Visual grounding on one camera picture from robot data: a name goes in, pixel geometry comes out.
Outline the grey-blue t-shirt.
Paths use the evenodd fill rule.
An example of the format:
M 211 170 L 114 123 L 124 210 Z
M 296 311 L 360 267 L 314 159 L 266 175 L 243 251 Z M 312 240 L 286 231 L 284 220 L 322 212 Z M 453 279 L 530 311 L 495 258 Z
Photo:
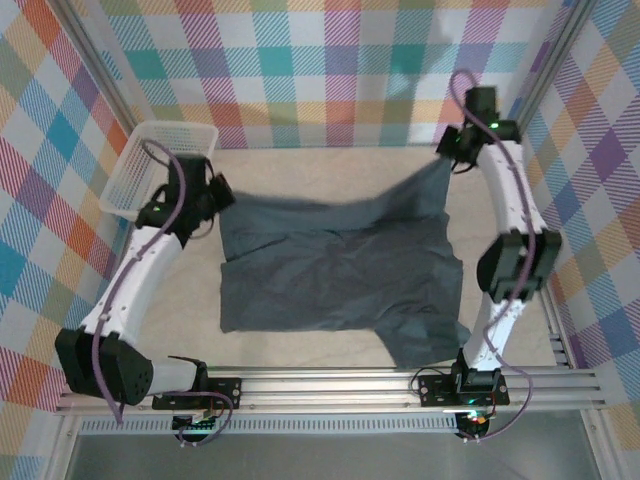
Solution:
M 454 358 L 470 332 L 449 180 L 440 160 L 345 204 L 239 194 L 219 217 L 221 329 L 370 330 L 398 367 Z

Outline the white plastic mesh basket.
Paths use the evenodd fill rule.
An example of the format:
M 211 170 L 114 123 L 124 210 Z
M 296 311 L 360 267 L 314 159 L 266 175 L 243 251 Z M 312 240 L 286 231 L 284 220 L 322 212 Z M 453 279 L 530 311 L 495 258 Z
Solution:
M 211 159 L 218 129 L 185 121 L 149 120 L 137 125 L 99 198 L 102 212 L 133 221 L 155 189 L 168 180 L 168 155 L 154 145 L 144 149 L 144 140 L 155 141 L 175 155 L 196 154 Z

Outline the aluminium frame post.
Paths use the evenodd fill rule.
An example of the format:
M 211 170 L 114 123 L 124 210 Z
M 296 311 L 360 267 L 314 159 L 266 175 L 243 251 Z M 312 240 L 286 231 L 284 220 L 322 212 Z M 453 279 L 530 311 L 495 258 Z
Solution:
M 501 107 L 522 137 L 598 1 L 549 0 L 534 21 Z
M 99 49 L 87 33 L 80 16 L 72 6 L 71 0 L 47 0 L 63 29 L 78 51 L 87 70 L 104 95 L 107 103 L 120 122 L 124 132 L 130 135 L 137 120 L 121 95 L 113 76 L 110 74 Z

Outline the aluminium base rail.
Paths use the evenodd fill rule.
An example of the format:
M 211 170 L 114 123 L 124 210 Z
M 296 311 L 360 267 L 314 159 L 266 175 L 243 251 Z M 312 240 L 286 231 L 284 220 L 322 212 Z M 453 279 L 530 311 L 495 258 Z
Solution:
M 211 368 L 215 379 L 241 380 L 239 414 L 414 413 L 453 414 L 464 408 L 438 400 L 444 367 L 408 371 L 393 368 Z M 499 412 L 602 408 L 605 394 L 594 372 L 531 367 L 525 375 L 506 370 L 509 403 Z

